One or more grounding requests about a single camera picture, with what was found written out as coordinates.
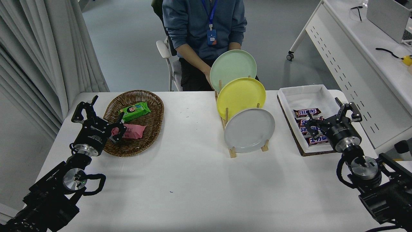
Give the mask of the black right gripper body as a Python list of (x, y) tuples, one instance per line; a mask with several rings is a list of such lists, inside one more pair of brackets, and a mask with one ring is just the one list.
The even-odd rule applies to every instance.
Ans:
[(323, 134), (328, 138), (333, 150), (345, 150), (347, 147), (359, 145), (362, 141), (349, 118), (342, 118), (340, 122), (333, 120), (323, 127)]

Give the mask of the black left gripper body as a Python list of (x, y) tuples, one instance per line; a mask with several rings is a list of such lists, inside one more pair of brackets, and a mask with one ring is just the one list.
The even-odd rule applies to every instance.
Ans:
[(73, 148), (79, 149), (81, 146), (87, 146), (93, 147), (97, 152), (102, 152), (111, 135), (108, 125), (109, 123), (100, 117), (85, 120), (73, 143)]

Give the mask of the person's right hand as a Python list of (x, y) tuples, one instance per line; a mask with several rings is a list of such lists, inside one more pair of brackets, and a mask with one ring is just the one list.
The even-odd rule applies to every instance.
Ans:
[(214, 87), (212, 86), (211, 83), (211, 79), (210, 79), (210, 72), (211, 72), (211, 67), (206, 65), (203, 70), (202, 70), (203, 74), (205, 75), (205, 78), (208, 82), (208, 84), (210, 85), (210, 87), (212, 88), (212, 90), (214, 90)]

